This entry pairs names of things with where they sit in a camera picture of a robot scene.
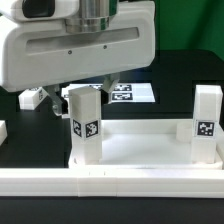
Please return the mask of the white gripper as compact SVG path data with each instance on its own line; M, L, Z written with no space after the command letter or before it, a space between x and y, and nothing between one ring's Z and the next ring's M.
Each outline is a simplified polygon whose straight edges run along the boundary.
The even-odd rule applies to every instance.
M152 63L154 15L152 0L0 0L0 86L44 86L62 116L59 84L105 75L101 103L109 104L118 72Z

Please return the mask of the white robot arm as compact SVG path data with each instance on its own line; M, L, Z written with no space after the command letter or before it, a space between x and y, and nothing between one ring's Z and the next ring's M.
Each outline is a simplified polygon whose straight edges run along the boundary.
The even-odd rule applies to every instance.
M152 63L154 16L153 0L0 0L0 87L43 87L60 116L62 83L104 76L111 92Z

